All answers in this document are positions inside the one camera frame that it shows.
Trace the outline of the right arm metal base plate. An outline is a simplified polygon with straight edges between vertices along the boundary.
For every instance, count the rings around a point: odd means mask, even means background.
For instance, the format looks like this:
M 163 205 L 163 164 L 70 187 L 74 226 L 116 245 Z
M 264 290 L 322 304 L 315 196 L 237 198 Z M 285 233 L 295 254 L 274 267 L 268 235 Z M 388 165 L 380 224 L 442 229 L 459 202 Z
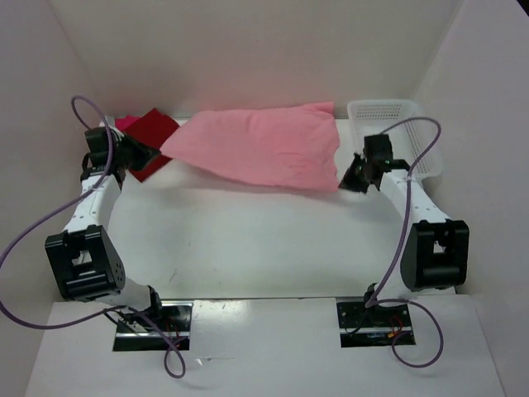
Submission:
M 337 299 L 336 311 L 342 348 L 416 344 L 405 304 L 367 309 L 363 300 L 355 297 Z

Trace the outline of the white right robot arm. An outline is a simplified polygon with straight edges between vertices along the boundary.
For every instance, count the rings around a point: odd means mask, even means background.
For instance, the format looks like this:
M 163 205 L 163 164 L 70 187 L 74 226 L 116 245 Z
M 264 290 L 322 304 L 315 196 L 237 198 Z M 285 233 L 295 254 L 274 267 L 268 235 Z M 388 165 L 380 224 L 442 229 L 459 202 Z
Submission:
M 391 306 L 425 291 L 450 289 L 466 281 L 469 226 L 431 201 L 405 160 L 373 160 L 355 154 L 340 187 L 363 194 L 376 188 L 403 220 L 386 273 L 366 293 L 362 312 L 368 323 L 384 323 L 391 316 Z

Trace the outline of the dark red t shirt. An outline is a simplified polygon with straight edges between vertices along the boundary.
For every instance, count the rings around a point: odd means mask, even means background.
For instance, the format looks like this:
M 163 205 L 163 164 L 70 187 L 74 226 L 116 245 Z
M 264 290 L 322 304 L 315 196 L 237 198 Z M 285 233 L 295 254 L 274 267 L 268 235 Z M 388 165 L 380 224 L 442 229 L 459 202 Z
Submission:
M 173 118 L 153 108 L 142 117 L 131 117 L 131 122 L 122 130 L 140 143 L 160 149 L 178 129 L 179 124 Z M 169 162 L 169 157 L 157 155 L 142 171 L 131 171 L 131 174 L 143 183 Z

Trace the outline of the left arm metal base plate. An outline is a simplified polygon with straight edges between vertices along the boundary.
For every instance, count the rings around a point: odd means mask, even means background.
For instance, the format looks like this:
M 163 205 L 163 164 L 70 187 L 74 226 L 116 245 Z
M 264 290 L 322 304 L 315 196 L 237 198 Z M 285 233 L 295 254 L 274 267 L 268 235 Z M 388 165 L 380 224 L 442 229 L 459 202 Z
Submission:
M 151 321 L 177 348 L 188 351 L 193 302 L 185 300 L 162 300 L 158 318 Z M 117 315 L 116 332 L 112 350 L 114 352 L 161 352 L 168 348 L 164 339 L 142 318 L 127 314 Z

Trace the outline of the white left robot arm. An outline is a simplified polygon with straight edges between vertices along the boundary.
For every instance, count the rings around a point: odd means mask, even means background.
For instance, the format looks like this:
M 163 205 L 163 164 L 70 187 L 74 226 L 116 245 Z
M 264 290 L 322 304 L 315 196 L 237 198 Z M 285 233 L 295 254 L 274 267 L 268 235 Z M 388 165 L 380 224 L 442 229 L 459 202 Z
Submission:
M 59 234 L 45 240 L 45 252 L 61 297 L 66 301 L 121 306 L 126 320 L 144 329 L 160 328 L 165 311 L 158 293 L 126 276 L 125 266 L 107 233 L 127 170 L 141 171 L 159 150 L 115 129 L 85 132 L 88 153 L 80 177 L 82 198 Z

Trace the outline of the light pink t shirt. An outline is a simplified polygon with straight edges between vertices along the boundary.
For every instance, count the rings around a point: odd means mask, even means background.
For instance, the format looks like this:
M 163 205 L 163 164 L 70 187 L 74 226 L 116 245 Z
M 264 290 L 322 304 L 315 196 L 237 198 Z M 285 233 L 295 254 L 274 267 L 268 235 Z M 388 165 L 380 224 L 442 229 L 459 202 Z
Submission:
M 202 111 L 162 145 L 162 155 L 257 186 L 335 192 L 340 145 L 332 102 Z

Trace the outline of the magenta t shirt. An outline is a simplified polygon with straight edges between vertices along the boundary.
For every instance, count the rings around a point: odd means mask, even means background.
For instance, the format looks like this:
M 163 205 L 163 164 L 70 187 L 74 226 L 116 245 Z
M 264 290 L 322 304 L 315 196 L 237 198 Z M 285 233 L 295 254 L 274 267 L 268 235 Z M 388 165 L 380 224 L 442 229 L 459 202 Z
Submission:
M 136 121 L 140 120 L 141 117 L 126 115 L 125 117 L 120 117 L 115 119 L 115 127 L 121 131 L 126 130 Z

